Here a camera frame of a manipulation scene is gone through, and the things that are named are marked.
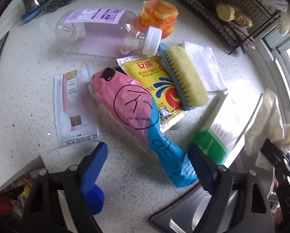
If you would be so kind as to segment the blue round lid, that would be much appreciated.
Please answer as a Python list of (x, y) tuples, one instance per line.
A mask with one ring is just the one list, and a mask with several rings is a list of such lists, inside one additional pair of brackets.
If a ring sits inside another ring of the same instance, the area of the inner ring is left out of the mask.
[(104, 193), (98, 185), (94, 185), (93, 188), (84, 195), (86, 204), (92, 215), (100, 213), (104, 206)]

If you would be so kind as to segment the white green medicine box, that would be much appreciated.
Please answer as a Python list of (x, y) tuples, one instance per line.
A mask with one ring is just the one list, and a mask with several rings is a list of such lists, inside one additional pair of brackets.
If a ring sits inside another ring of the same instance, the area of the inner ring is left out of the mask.
[(196, 143), (204, 155), (209, 156), (217, 165), (230, 167), (244, 146), (241, 137), (262, 98), (263, 94), (224, 95), (191, 142)]

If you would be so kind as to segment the white tissue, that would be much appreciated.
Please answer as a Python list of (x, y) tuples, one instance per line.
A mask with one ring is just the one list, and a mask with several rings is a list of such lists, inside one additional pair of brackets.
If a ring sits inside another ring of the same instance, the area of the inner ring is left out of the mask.
[(254, 165), (271, 170), (273, 165), (261, 154), (261, 148), (269, 139), (284, 155), (290, 152), (290, 124), (284, 124), (277, 96), (269, 89), (263, 95), (261, 107), (253, 125), (245, 133), (244, 151), (256, 156)]

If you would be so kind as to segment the pink white sachet packet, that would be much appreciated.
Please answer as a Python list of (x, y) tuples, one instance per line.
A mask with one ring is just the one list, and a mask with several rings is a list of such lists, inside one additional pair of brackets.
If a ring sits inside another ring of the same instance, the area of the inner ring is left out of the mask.
[(61, 147), (102, 139), (90, 82), (87, 66), (55, 77), (55, 126)]

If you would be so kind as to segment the pink blue snack bag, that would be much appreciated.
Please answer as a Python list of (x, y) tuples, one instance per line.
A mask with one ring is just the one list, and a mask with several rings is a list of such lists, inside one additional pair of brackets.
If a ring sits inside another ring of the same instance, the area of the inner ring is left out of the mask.
[(108, 112), (159, 158), (175, 187), (190, 186), (197, 181), (186, 151), (161, 132), (157, 104), (144, 86), (108, 67), (92, 75), (91, 88)]

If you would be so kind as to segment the yellow bristle scrub brush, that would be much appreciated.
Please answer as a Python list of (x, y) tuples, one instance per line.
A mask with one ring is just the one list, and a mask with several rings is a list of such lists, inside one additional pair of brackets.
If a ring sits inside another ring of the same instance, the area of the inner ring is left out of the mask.
[(192, 110), (206, 105), (209, 100), (208, 92), (184, 48), (161, 43), (158, 52), (184, 109)]

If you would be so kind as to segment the yellow yeast packet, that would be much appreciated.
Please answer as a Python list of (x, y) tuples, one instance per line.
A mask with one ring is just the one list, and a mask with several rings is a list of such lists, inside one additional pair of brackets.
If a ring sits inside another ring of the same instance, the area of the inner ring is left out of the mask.
[(165, 133), (186, 115), (174, 83), (159, 56), (132, 55), (118, 58), (118, 66), (141, 83), (153, 96)]

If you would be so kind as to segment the clear plastic pink-label bottle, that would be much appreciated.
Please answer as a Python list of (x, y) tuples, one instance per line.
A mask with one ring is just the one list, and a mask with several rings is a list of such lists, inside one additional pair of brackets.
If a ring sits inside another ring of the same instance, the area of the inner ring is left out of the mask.
[(132, 52), (154, 56), (162, 30), (141, 26), (137, 15), (128, 10), (81, 9), (64, 14), (55, 35), (67, 53), (120, 58)]

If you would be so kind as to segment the orange plastic jar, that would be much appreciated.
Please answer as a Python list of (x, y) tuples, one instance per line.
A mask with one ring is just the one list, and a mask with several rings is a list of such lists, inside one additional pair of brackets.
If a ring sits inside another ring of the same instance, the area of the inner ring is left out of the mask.
[(172, 34), (178, 15), (174, 5), (162, 0), (149, 0), (143, 2), (138, 20), (141, 26), (161, 29), (161, 38), (165, 39)]

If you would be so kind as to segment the white folded cloth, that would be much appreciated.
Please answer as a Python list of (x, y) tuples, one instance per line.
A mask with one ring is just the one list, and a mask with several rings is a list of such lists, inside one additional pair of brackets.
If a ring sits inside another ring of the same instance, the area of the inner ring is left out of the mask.
[(182, 42), (181, 47), (194, 64), (208, 92), (225, 92), (227, 87), (219, 65), (210, 47), (200, 46), (191, 42)]

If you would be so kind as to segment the white rubber glove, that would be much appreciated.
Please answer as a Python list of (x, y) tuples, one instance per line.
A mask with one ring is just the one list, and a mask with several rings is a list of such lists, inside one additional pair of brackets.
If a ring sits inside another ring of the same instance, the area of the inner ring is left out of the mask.
[(290, 36), (290, 5), (286, 0), (262, 0), (262, 5), (270, 6), (280, 11), (277, 29), (282, 36)]

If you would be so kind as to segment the ginger root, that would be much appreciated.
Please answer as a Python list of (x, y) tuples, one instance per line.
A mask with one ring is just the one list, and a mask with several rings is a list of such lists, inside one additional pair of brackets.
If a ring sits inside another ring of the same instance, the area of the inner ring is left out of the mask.
[(247, 28), (251, 28), (253, 26), (252, 19), (233, 5), (219, 3), (216, 5), (215, 10), (218, 18), (224, 22), (233, 21), (235, 24)]

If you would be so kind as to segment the blue saucer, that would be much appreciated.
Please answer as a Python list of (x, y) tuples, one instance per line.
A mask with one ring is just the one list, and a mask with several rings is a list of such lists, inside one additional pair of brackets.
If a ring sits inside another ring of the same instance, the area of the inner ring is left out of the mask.
[(41, 6), (49, 5), (49, 3), (50, 3), (50, 0), (45, 0), (45, 1), (42, 2), (42, 4), (37, 9), (33, 10), (32, 12), (24, 13), (21, 16), (21, 21), (23, 23), (27, 23), (27, 22), (31, 21), (32, 19), (34, 19), (35, 17), (37, 17), (41, 13), (39, 11)]

